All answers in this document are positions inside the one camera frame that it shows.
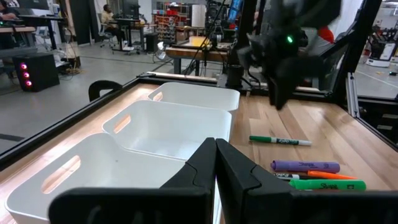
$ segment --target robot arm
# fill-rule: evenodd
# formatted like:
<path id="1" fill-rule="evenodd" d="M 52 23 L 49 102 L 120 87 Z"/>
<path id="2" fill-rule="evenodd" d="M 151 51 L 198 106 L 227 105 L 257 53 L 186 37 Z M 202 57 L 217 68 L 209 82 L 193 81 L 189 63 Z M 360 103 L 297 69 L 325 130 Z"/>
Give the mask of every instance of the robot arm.
<path id="1" fill-rule="evenodd" d="M 321 57 L 299 54 L 302 27 L 325 27 L 340 9 L 341 0 L 271 0 L 270 29 L 265 35 L 246 34 L 250 46 L 237 50 L 239 62 L 245 69 L 262 66 L 270 103 L 278 110 L 304 78 L 326 73 Z"/>

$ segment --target desk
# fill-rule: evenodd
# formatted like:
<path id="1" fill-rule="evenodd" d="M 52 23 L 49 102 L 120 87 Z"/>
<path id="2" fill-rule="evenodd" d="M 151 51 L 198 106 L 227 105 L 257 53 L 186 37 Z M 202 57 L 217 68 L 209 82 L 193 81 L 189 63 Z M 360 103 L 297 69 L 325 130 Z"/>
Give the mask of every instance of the desk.
<path id="1" fill-rule="evenodd" d="M 180 77 L 161 73 L 160 77 Z M 211 82 L 214 79 L 190 77 Z M 110 101 L 72 127 L 58 134 L 28 156 L 0 172 L 0 223 L 14 223 L 4 208 L 8 194 L 36 172 L 49 165 L 85 137 L 102 133 L 102 124 L 137 100 L 146 99 L 157 85 L 138 84 Z M 249 142 L 249 135 L 278 136 L 310 140 L 311 147 Z M 283 111 L 276 111 L 265 96 L 242 96 L 236 113 L 230 143 L 256 164 L 271 171 L 274 159 L 336 161 L 340 174 L 363 179 L 369 190 L 398 190 L 398 153 L 373 135 L 337 105 L 290 100 Z M 69 164 L 58 175 L 56 185 L 73 169 Z"/>
<path id="2" fill-rule="evenodd" d="M 167 47 L 166 54 L 170 58 L 174 59 L 174 74 L 181 74 L 181 59 L 193 59 L 197 50 L 194 49 L 183 49 L 178 47 Z M 209 62 L 224 62 L 227 58 L 226 52 L 211 51 L 206 55 L 206 60 Z M 199 63 L 205 59 L 205 53 L 199 50 L 196 60 L 195 75 L 199 75 Z"/>
<path id="3" fill-rule="evenodd" d="M 34 27 L 16 27 L 17 32 L 35 32 Z M 12 27 L 0 27 L 0 33 L 13 33 L 14 29 Z"/>
<path id="4" fill-rule="evenodd" d="M 55 42 L 54 30 L 52 29 L 51 21 L 57 21 L 59 29 L 62 30 L 62 23 L 65 21 L 64 18 L 55 16 L 30 16 L 30 15 L 19 15 L 19 18 L 25 21 L 26 26 L 47 26 L 49 28 L 49 36 L 51 40 L 51 46 L 53 50 L 57 49 L 57 43 Z"/>
<path id="5" fill-rule="evenodd" d="M 131 25 L 133 25 L 133 28 L 136 27 L 136 23 L 140 22 L 139 19 L 115 19 L 115 21 L 110 21 L 110 24 L 117 24 L 119 29 L 122 29 L 122 26 L 127 26 L 127 38 L 128 38 L 128 46 L 132 47 L 132 42 L 131 42 Z M 144 45 L 144 27 L 139 28 L 139 36 L 140 36 L 140 41 L 141 41 L 141 49 L 145 49 Z M 119 50 L 122 52 L 130 52 L 130 50 L 123 50 L 123 43 L 119 43 Z"/>
<path id="6" fill-rule="evenodd" d="M 16 32 L 22 33 L 25 36 L 27 47 L 19 47 L 14 49 L 2 49 L 0 50 L 0 58 L 10 58 L 26 54 L 34 54 L 37 52 L 35 47 L 35 42 L 33 41 L 32 35 L 30 33 L 34 32 L 36 29 L 34 27 L 16 27 Z M 0 34 L 14 33 L 14 29 L 11 27 L 0 27 Z"/>
<path id="7" fill-rule="evenodd" d="M 186 31 L 195 30 L 196 31 L 196 35 L 199 35 L 199 32 L 201 31 L 201 33 L 203 33 L 205 31 L 205 28 L 204 27 L 190 27 L 190 26 L 179 27 L 179 26 L 177 26 L 177 27 L 175 27 L 175 30 L 182 30 L 182 31 L 184 31 L 184 33 Z"/>

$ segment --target sharpie marker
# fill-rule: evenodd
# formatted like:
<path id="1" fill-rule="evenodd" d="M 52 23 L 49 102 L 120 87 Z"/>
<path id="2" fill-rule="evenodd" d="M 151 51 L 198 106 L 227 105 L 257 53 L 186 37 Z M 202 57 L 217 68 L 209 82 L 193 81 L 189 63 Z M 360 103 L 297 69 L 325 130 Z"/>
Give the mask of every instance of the sharpie marker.
<path id="1" fill-rule="evenodd" d="M 278 177 L 280 180 L 314 180 L 314 179 L 323 179 L 321 177 L 309 177 L 306 175 L 298 175 L 298 174 L 280 174 L 276 173 L 274 174 L 276 177 Z"/>
<path id="2" fill-rule="evenodd" d="M 297 190 L 366 190 L 363 180 L 294 180 L 289 184 Z"/>
<path id="3" fill-rule="evenodd" d="M 250 136 L 250 141 L 265 142 L 265 143 L 277 143 L 277 144 L 289 144 L 289 145 L 300 145 L 300 146 L 311 146 L 312 142 L 304 140 L 294 139 L 281 139 L 267 136 Z"/>
<path id="4" fill-rule="evenodd" d="M 354 180 L 358 179 L 356 177 L 349 177 L 340 174 L 330 174 L 327 172 L 320 172 L 320 171 L 309 171 L 308 175 L 310 177 L 322 177 L 323 179 L 335 179 L 335 180 Z"/>
<path id="5" fill-rule="evenodd" d="M 337 173 L 340 165 L 337 162 L 312 162 L 312 161 L 280 161 L 274 160 L 271 163 L 274 171 L 296 171 L 308 172 L 310 170 Z"/>

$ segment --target orange marker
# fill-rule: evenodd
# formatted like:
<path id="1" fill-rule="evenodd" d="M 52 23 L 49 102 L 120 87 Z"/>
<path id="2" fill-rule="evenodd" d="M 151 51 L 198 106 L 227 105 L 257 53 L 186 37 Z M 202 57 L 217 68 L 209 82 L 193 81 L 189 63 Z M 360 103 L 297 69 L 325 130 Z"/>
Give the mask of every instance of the orange marker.
<path id="1" fill-rule="evenodd" d="M 310 177 L 322 177 L 326 179 L 335 179 L 335 180 L 354 180 L 357 179 L 356 177 L 348 177 L 339 174 L 331 174 L 327 172 L 320 172 L 320 171 L 309 171 L 308 175 Z"/>

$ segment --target wooden table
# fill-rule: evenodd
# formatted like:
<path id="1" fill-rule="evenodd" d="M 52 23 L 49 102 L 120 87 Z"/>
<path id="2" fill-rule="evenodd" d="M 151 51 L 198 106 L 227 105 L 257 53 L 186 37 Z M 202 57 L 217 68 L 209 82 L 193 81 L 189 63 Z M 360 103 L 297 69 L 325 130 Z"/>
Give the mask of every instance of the wooden table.
<path id="1" fill-rule="evenodd" d="M 178 47 L 167 47 L 166 54 L 170 58 L 174 59 L 174 74 L 181 74 L 181 59 L 193 59 L 198 50 L 195 49 L 183 49 Z M 205 59 L 205 53 L 199 50 L 196 61 L 195 75 L 199 75 L 199 64 L 201 60 Z M 208 62 L 224 62 L 227 59 L 226 52 L 211 51 L 206 55 L 206 60 Z"/>
<path id="2" fill-rule="evenodd" d="M 17 32 L 35 32 L 34 27 L 16 27 Z M 0 27 L 0 33 L 13 33 L 14 29 L 12 27 Z"/>
<path id="3" fill-rule="evenodd" d="M 156 88 L 156 85 L 148 84 L 135 86 L 2 171 L 0 223 L 15 223 L 4 208 L 4 202 L 12 190 L 85 137 L 102 133 L 101 126 L 107 119 L 131 103 L 145 99 Z M 310 140 L 313 145 L 284 146 L 249 142 L 251 134 Z M 333 104 L 290 100 L 283 111 L 276 111 L 269 105 L 267 97 L 242 96 L 230 142 L 269 171 L 274 159 L 336 161 L 341 165 L 340 174 L 363 179 L 368 189 L 398 189 L 398 153 Z M 58 178 L 73 170 L 74 166 L 75 163 L 68 164 L 63 167 L 64 170 L 51 175 L 43 190 L 56 185 Z"/>
<path id="4" fill-rule="evenodd" d="M 65 18 L 56 17 L 56 16 L 36 16 L 36 15 L 19 15 L 19 18 L 25 21 L 25 25 L 27 26 L 47 26 L 49 29 L 49 37 L 51 41 L 51 48 L 53 50 L 57 50 L 57 43 L 55 41 L 54 30 L 52 27 L 52 21 L 58 22 L 58 28 L 60 32 L 63 32 L 62 23 L 65 22 Z"/>

